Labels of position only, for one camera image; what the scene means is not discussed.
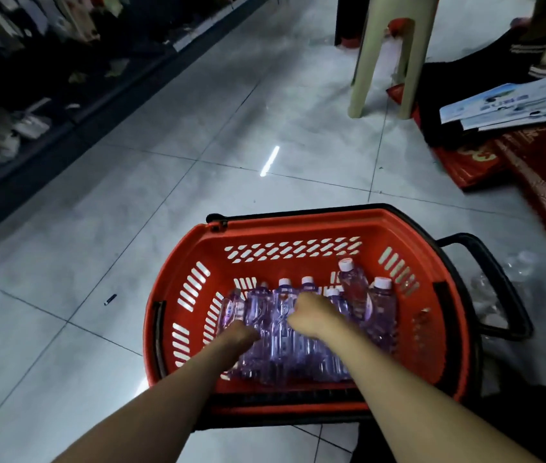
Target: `hand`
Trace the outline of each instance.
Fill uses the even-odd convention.
[[[241,320],[235,320],[210,345],[220,345],[224,352],[224,370],[227,370],[259,339],[260,333],[255,328],[247,327]]]
[[[290,326],[310,338],[323,339],[328,330],[347,323],[337,308],[322,295],[305,292],[299,294],[294,304],[294,313],[288,317]]]

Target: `basket handle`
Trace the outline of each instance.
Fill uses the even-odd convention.
[[[436,243],[440,247],[447,247],[451,244],[461,244],[466,247],[496,292],[509,322],[509,328],[491,327],[479,322],[479,333],[509,341],[528,340],[534,332],[534,327],[524,303],[485,244],[478,237],[467,233],[454,234],[440,239]]]

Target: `bottle cap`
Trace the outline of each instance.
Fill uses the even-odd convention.
[[[537,254],[530,250],[522,250],[519,255],[517,255],[517,259],[528,265],[534,265],[539,261]]]
[[[374,280],[374,286],[378,289],[391,289],[391,287],[393,287],[393,281],[391,278],[376,278]]]
[[[343,272],[352,271],[354,269],[354,262],[352,258],[342,258],[339,260],[339,269]]]

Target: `red shopping basket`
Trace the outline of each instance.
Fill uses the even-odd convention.
[[[442,247],[460,243],[498,294],[509,328],[478,322],[468,291]],[[470,234],[435,241],[385,204],[238,217],[209,215],[172,251],[153,286],[144,320],[151,385],[214,339],[221,302],[261,281],[294,286],[313,276],[338,281],[339,257],[352,256],[370,279],[390,277],[398,298],[396,358],[458,401],[476,396],[481,334],[523,340],[532,324],[514,287],[485,245]],[[222,374],[199,428],[343,422],[369,417],[352,382],[291,382],[282,390]]]

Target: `forearm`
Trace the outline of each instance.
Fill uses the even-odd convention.
[[[71,445],[55,463],[168,463],[178,459],[235,351],[216,340]]]
[[[339,355],[400,463],[537,462],[530,453],[337,322],[323,341]]]

